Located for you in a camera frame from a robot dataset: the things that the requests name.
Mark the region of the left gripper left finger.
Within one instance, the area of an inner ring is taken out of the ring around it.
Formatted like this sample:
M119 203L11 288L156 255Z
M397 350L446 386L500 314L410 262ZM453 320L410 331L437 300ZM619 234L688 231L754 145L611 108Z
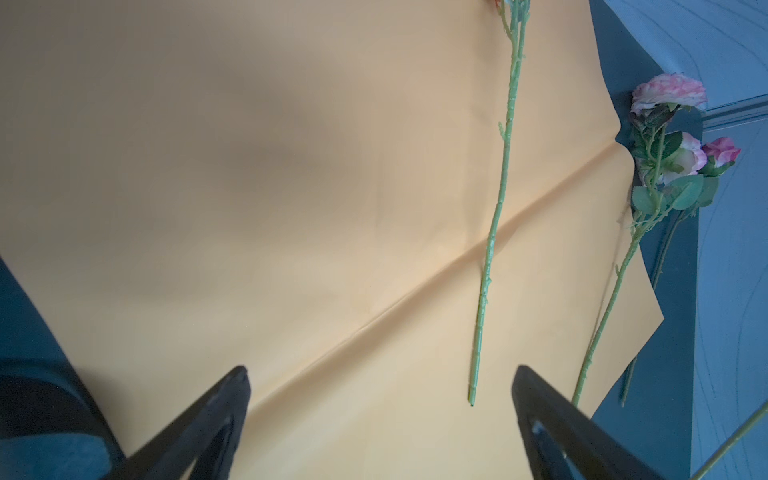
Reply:
M237 366L107 479L227 479L251 395L247 369Z

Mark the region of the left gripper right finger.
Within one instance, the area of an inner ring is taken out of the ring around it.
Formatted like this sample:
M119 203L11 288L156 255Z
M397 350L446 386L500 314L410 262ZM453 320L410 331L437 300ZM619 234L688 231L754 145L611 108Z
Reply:
M526 365L517 368L511 396L535 479L658 479Z

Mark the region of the black printed ribbon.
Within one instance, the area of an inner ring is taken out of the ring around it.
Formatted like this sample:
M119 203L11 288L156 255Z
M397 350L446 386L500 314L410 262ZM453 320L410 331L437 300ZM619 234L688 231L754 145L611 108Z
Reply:
M1 265L1 477L100 479L125 460L93 397Z

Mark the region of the orange wrapping paper sheet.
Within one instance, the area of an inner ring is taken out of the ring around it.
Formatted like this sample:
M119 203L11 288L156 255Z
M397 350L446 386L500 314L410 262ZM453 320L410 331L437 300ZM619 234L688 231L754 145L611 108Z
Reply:
M489 1L5 1L1 255L126 453L235 366L236 479L527 479L519 365L575 387L628 245L590 6L527 26L474 407L511 48ZM170 346L214 353L164 386Z

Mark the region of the light pink fake rose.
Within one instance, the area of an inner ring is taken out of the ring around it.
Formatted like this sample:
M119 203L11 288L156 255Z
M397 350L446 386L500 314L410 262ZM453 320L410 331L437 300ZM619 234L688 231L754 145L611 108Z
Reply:
M597 321L595 331L585 352L577 383L571 398L571 403L575 406L580 403L588 372L593 363L594 355L606 329L608 320L617 303L624 277L626 276L634 256L640 248L639 246L631 260L626 259L632 241L632 227L635 220L635 213L631 202L632 193L635 187L641 185L638 164L643 148L638 143L642 140L655 137L658 131L663 131L666 134L683 132L672 132L669 130L673 118L682 110L691 111L703 107L706 101L707 95L704 85L698 80L694 80L679 73L664 73L657 75L647 82L638 85L632 92L628 119L632 141L631 154L635 161L639 184L632 188L629 195L632 214L632 220L629 226L630 243L622 261L615 267L615 283L611 290L607 306L604 308L600 319Z

